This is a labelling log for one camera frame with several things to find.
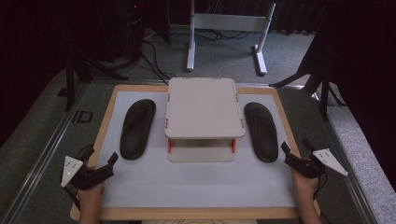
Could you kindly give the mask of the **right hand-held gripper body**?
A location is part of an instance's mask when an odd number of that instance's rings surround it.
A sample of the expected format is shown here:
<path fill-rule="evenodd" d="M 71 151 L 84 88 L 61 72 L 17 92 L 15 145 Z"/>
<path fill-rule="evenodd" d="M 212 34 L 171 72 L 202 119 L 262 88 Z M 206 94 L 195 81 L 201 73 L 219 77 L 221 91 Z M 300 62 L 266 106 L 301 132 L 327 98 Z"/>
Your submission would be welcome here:
<path fill-rule="evenodd" d="M 348 176 L 348 171 L 334 157 L 328 148 L 314 150 L 306 160 L 295 156 L 291 152 L 289 156 L 285 155 L 284 162 L 290 168 L 309 178 L 322 176 L 327 168 L 331 168 L 340 175 Z"/>

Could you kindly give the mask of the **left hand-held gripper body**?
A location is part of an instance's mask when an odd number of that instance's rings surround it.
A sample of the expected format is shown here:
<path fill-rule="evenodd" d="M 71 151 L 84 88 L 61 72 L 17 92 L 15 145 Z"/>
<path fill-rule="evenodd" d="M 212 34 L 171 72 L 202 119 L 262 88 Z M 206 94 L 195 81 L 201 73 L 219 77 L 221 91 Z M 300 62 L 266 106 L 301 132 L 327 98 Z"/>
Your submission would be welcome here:
<path fill-rule="evenodd" d="M 113 176 L 113 166 L 106 164 L 97 170 L 89 170 L 83 161 L 66 156 L 61 177 L 61 187 L 68 184 L 76 189 L 90 189 Z"/>

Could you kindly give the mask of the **white two-tier shoe rack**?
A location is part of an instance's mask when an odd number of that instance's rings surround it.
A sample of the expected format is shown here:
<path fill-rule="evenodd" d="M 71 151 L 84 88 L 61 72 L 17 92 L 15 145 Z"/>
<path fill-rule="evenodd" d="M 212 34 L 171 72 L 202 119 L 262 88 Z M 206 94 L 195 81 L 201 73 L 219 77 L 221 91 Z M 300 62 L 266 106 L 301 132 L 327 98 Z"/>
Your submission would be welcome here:
<path fill-rule="evenodd" d="M 169 81 L 164 133 L 172 162 L 231 162 L 245 135 L 238 93 L 230 78 Z"/>

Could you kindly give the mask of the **person's left hand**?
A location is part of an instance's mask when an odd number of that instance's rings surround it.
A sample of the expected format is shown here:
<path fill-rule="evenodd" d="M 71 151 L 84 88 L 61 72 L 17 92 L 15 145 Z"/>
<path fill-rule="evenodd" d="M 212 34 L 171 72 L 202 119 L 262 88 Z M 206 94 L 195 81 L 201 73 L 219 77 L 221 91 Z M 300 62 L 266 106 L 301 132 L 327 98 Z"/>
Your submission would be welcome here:
<path fill-rule="evenodd" d="M 90 189 L 80 189 L 78 191 L 78 200 L 80 206 L 100 205 L 104 187 L 104 183 L 99 183 Z"/>

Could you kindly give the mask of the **person's right hand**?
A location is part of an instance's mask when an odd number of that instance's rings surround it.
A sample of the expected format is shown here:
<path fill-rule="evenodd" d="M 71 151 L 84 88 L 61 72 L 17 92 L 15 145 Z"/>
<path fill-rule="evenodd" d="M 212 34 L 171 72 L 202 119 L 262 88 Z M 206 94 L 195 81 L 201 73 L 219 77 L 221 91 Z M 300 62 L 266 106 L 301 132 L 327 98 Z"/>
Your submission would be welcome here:
<path fill-rule="evenodd" d="M 318 178 L 309 178 L 291 169 L 295 198 L 298 204 L 312 203 L 318 189 Z"/>

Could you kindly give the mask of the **black tripod stand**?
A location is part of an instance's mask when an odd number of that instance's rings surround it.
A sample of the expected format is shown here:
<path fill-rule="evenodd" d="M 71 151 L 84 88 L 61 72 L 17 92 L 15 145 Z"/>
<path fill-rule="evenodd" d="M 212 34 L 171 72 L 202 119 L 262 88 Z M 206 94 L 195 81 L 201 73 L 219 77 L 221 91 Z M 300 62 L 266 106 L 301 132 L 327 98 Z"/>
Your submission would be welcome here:
<path fill-rule="evenodd" d="M 78 75 L 78 78 L 83 83 L 90 83 L 92 80 L 92 74 L 88 67 L 88 65 L 92 65 L 94 68 L 99 69 L 105 74 L 118 79 L 118 80 L 127 80 L 127 77 L 123 77 L 121 75 L 116 74 L 114 71 L 111 71 L 109 68 L 105 67 L 101 63 L 95 61 L 94 59 L 87 56 L 83 53 L 79 48 L 71 48 L 66 52 L 66 64 L 65 64 L 65 72 L 66 72 L 66 111 L 69 111 L 72 105 L 75 102 L 75 75 Z"/>
<path fill-rule="evenodd" d="M 325 120 L 328 120 L 327 107 L 329 95 L 331 95 L 335 102 L 340 106 L 346 106 L 346 104 L 339 98 L 330 85 L 330 67 L 325 62 L 313 63 L 308 62 L 307 60 L 302 60 L 297 72 L 294 75 L 287 77 L 277 83 L 270 84 L 270 87 L 283 88 L 292 81 L 297 80 L 305 75 L 309 75 L 309 79 L 304 84 L 303 91 L 313 94 L 318 89 L 318 87 L 321 87 L 319 112 Z"/>

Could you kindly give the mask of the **dark computer tower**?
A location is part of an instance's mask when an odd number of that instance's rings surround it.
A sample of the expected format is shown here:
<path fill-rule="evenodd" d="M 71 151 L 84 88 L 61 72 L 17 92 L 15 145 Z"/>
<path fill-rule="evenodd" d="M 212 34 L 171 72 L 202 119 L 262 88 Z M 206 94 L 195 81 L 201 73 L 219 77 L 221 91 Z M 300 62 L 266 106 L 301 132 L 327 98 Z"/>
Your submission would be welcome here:
<path fill-rule="evenodd" d="M 128 50 L 131 53 L 130 59 L 135 62 L 140 59 L 143 33 L 145 29 L 145 23 L 143 20 L 143 0 L 126 0 L 126 4 Z"/>

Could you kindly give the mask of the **metal floor rail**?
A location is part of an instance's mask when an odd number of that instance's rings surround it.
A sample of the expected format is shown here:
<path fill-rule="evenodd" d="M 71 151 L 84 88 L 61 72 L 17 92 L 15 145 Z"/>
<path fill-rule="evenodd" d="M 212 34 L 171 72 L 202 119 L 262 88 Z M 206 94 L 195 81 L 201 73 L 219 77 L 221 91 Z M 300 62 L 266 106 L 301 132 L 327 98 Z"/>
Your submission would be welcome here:
<path fill-rule="evenodd" d="M 315 149 L 329 149 L 347 171 L 347 175 L 341 175 L 332 168 L 326 168 L 327 180 L 318 196 L 323 218 L 328 224 L 378 224 L 340 140 L 319 111 L 318 96 L 308 93 L 307 100 L 311 120 L 315 124 L 307 138 Z"/>
<path fill-rule="evenodd" d="M 48 143 L 45 145 L 40 157 L 35 161 L 33 168 L 23 180 L 23 184 L 19 189 L 18 194 L 12 201 L 12 204 L 6 210 L 5 214 L 0 217 L 0 224 L 16 224 L 18 222 L 24 207 L 26 204 L 28 204 L 37 184 L 39 183 L 42 175 L 45 173 L 50 160 L 59 146 L 64 133 L 71 123 L 71 119 L 77 112 L 78 104 L 80 103 L 81 98 L 88 87 L 89 85 L 87 83 L 83 83 L 78 88 L 75 101 L 72 103 L 70 108 L 63 113 L 61 120 L 52 133 Z"/>

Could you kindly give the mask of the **white metal table frame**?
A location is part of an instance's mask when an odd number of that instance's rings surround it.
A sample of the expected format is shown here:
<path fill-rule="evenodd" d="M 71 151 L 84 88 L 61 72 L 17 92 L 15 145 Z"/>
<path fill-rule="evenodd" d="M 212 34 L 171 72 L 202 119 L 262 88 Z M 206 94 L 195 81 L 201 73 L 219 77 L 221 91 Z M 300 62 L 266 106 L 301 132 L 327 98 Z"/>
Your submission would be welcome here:
<path fill-rule="evenodd" d="M 188 47 L 187 65 L 188 71 L 194 69 L 195 57 L 195 30 L 210 29 L 224 31 L 256 32 L 261 34 L 259 42 L 254 46 L 255 59 L 257 60 L 260 75 L 267 74 L 264 60 L 263 46 L 266 40 L 276 3 L 270 3 L 263 16 L 206 14 L 195 11 L 195 0 L 191 1 L 190 12 L 190 44 Z"/>

